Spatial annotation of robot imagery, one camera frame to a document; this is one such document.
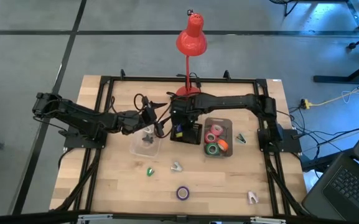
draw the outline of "wooden tabletop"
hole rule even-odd
[[[84,76],[78,104],[92,109],[95,107],[99,81],[100,76]],[[281,80],[267,82],[269,95],[276,99],[277,110],[288,113]],[[156,103],[169,102],[166,91],[175,92],[182,85],[178,82],[115,81],[114,107],[117,111],[133,110],[136,93],[142,93]],[[203,83],[202,91],[216,96],[245,95],[253,93],[253,86],[244,83]],[[160,116],[165,109],[156,110],[157,115]],[[109,134],[101,153],[91,210],[112,213],[272,215],[266,169],[256,134],[257,117],[248,110],[218,110],[200,116],[198,123],[203,124],[207,117],[232,120],[233,134],[244,133],[247,143],[244,145],[233,140],[233,155],[216,159],[204,155],[203,144],[184,144],[165,138],[158,155],[148,158],[130,153],[129,146],[134,135]],[[277,121],[283,128],[291,128],[287,116],[278,113]],[[63,158],[51,208],[59,206],[77,184],[84,152],[84,149],[74,149]],[[282,153],[281,158],[287,188],[300,202],[306,195],[301,164],[288,153]],[[182,172],[170,170],[175,161],[184,168]],[[148,167],[155,170],[150,177],[146,175]],[[186,201],[180,201],[175,196],[180,186],[190,190],[190,197]],[[80,208],[84,208],[87,189],[85,186]],[[259,197],[258,204],[247,203],[247,192],[250,190]],[[276,196],[279,211],[283,212],[277,186]]]

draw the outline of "gray floor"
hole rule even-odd
[[[359,13],[359,0],[353,1]],[[80,0],[0,0],[0,29],[72,28]],[[80,30],[179,30],[187,9],[205,17],[209,30],[353,30],[357,24],[344,3],[300,3],[283,18],[283,6],[269,1],[88,1]],[[60,94],[77,97],[82,76],[173,76],[184,72],[184,58],[175,48],[174,35],[77,36]],[[313,75],[347,76],[359,67],[359,46],[347,51],[359,37],[289,37],[208,35],[208,50],[192,58],[190,68],[201,77],[220,77],[224,70],[242,78],[280,78],[289,106],[301,98],[314,103],[339,96],[355,85],[312,82]],[[35,94],[50,91],[67,36],[0,36],[0,215],[9,213],[12,198],[26,165],[39,124],[31,119]],[[303,112],[308,129],[334,133],[359,127],[359,95],[348,104],[338,100]],[[300,122],[300,116],[294,113]],[[335,144],[352,147],[359,135]],[[314,142],[301,139],[304,154],[314,157]],[[49,128],[24,212],[44,212],[57,175],[63,137]],[[323,146],[320,155],[336,149]]]

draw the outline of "yellow cable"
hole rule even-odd
[[[333,102],[333,101],[335,101],[335,100],[337,100],[337,99],[341,99],[341,98],[344,97],[344,96],[351,95],[352,93],[356,93],[356,92],[358,92],[358,91],[359,91],[359,88],[358,88],[357,90],[353,90],[353,91],[351,91],[351,92],[349,92],[349,93],[347,93],[347,94],[345,94],[345,95],[343,95],[343,96],[339,96],[339,97],[337,97],[337,98],[334,98],[334,99],[331,99],[331,100],[327,100],[327,101],[325,101],[325,102],[323,102],[323,103],[319,103],[319,104],[313,104],[313,103],[308,102],[308,101],[305,101],[305,103],[306,103],[306,105],[307,105],[307,108],[310,107],[310,106],[322,106],[322,105],[324,105],[324,104],[326,104],[326,103]]]

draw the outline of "orange tape roll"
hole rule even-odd
[[[228,143],[226,143],[225,140],[223,140],[223,139],[219,139],[217,141],[217,144],[218,144],[219,149],[221,149],[223,152],[226,152],[229,148]]]

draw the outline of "laptop keyboard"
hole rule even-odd
[[[330,185],[359,208],[359,177],[342,168]]]

